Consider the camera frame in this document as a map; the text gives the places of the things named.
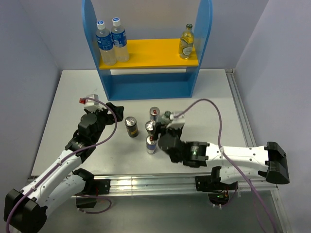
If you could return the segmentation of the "aluminium side rail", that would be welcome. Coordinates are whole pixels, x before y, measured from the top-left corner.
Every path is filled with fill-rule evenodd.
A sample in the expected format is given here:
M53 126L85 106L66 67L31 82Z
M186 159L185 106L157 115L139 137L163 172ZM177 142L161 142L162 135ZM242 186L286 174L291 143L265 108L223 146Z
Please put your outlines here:
M251 126L238 90L238 86L234 76L234 69L225 69L225 74L235 103L238 119L242 129L242 134L247 146L256 147L256 141L252 133Z

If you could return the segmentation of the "far red bull can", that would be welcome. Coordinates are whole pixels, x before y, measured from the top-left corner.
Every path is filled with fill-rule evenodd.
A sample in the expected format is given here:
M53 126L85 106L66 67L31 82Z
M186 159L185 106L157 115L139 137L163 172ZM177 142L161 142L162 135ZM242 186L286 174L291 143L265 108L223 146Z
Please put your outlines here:
M154 122L158 121L158 118L160 116L160 109L158 107L151 107L149 110L149 117L150 120L153 120Z

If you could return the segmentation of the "near red bull can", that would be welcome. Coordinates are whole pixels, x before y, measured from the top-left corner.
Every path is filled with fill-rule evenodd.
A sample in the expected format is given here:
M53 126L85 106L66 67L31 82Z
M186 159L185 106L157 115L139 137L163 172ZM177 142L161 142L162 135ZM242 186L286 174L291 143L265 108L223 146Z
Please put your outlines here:
M149 154L154 154L156 152L157 141L153 139L152 135L146 138L146 149Z

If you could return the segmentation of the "aluminium front rail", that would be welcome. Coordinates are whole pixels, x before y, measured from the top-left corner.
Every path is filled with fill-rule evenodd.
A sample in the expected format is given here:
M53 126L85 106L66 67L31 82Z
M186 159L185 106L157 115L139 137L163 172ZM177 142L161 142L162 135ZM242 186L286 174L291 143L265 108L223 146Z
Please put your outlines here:
M155 174L140 176L95 176L94 179L110 179L109 196L154 196L154 195L178 195L194 194L195 176L211 175L208 173L179 173L179 174ZM68 178L46 179L31 193L32 197L46 201L48 198L60 198L65 194L76 195L86 188L86 182L78 175L70 175ZM250 191L249 184L244 178L230 181L229 184L238 182L238 190Z

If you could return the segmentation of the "centre black yellow can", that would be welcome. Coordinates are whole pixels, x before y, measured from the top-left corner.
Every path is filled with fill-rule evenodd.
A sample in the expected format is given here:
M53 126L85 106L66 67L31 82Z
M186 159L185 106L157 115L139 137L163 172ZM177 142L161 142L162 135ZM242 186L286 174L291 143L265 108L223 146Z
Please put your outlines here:
M149 120L145 123L145 129L148 135L155 135L156 122L154 120Z

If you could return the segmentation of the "black yellow can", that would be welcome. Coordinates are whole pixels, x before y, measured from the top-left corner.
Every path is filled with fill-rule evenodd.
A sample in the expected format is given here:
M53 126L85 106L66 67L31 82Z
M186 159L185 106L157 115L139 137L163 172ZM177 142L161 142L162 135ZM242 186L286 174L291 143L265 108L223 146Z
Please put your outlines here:
M145 123L145 129L148 135L155 135L156 122L154 120L149 120Z
M138 132L137 120L133 116L126 117L124 120L124 124L126 126L128 135L131 138L138 136L139 132Z

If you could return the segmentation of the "green-capped glass bottle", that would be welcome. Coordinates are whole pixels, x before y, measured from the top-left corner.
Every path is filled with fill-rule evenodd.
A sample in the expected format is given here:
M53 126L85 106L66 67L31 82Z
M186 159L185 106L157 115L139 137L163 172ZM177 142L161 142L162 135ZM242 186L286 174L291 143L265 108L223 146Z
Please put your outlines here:
M194 44L194 34L192 32L192 24L187 24L185 30L180 36L179 56L182 59L189 59Z
M158 117L157 122L159 122L161 125L164 125L165 127L167 127L172 122L171 114L172 114L172 112L165 111L163 114L161 114Z

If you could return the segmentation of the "left plastic water bottle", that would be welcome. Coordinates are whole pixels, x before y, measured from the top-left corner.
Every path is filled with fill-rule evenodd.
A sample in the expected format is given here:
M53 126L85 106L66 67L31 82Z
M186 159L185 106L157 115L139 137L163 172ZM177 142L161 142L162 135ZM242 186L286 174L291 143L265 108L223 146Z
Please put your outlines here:
M97 21L96 38L100 49L102 61L106 66L113 66L116 62L116 56L114 52L114 43L112 40L111 32L106 27L105 22Z

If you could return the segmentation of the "left black yellow can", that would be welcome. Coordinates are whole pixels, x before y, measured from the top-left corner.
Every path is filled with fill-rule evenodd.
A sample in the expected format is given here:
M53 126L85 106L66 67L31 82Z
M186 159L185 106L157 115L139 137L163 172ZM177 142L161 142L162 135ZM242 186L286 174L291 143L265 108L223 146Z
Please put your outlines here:
M128 135L131 138L138 136L139 132L138 132L137 120L133 116L126 117L124 120L124 124L126 126Z

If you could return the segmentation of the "red bull can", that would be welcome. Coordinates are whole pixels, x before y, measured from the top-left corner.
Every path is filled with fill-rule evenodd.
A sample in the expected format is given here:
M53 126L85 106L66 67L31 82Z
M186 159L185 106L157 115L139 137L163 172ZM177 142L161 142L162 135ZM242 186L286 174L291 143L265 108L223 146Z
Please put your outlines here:
M154 154L156 152L157 141L153 139L152 135L146 138L146 149L149 154Z
M158 107L151 107L149 110L149 117L150 120L153 120L154 122L158 121L158 118L160 116L160 109Z

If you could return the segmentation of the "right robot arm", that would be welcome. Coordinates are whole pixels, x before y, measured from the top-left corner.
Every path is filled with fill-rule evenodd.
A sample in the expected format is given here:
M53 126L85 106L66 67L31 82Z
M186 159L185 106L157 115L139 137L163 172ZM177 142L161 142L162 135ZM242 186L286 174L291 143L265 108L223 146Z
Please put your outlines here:
M290 182L287 155L276 142L267 142L259 147L231 147L198 141L183 142L180 137L182 127L172 124L156 123L152 137L159 148L165 152L173 163L212 170L211 186L221 189L247 177L258 179L263 177L273 184Z

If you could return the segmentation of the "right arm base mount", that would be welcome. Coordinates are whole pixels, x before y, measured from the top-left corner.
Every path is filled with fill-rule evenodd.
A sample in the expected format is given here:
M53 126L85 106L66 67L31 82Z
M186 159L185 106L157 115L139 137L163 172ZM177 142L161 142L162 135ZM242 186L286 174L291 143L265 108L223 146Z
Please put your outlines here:
M213 178L212 175L195 176L195 188L197 192L207 193L212 208L222 209L236 196L238 182L225 184L220 178Z

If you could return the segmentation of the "plastic water bottle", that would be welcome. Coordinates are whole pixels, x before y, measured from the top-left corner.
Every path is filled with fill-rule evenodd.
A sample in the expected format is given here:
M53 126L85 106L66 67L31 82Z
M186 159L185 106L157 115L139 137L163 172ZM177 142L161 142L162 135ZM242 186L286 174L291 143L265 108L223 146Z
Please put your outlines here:
M116 59L119 62L127 62L130 58L127 48L127 36L125 28L121 24L121 20L118 17L112 19L112 39L115 47Z
M102 61L106 66L113 66L116 62L116 56L114 52L114 43L112 40L111 32L106 27L105 22L97 21L96 38L100 49Z

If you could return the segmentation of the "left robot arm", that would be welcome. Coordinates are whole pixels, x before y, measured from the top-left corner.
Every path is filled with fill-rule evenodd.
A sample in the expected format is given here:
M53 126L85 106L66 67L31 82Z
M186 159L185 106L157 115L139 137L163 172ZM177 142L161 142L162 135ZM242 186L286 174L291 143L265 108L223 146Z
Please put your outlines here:
M123 120L124 107L110 102L101 107L94 99L83 103L85 114L56 161L30 184L6 195L6 232L13 227L21 233L37 233L47 217L71 196L96 193L94 175L79 166L101 144L105 127L116 127Z

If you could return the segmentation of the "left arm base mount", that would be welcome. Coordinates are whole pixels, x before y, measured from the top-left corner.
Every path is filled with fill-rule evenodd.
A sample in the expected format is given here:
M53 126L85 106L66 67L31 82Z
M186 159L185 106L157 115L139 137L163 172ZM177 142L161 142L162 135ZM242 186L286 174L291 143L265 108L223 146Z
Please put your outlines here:
M96 196L107 195L110 190L110 179L94 179L86 182L86 188L78 193L76 198L76 207L79 209L92 209L97 204L97 199L94 197L85 198L84 196Z

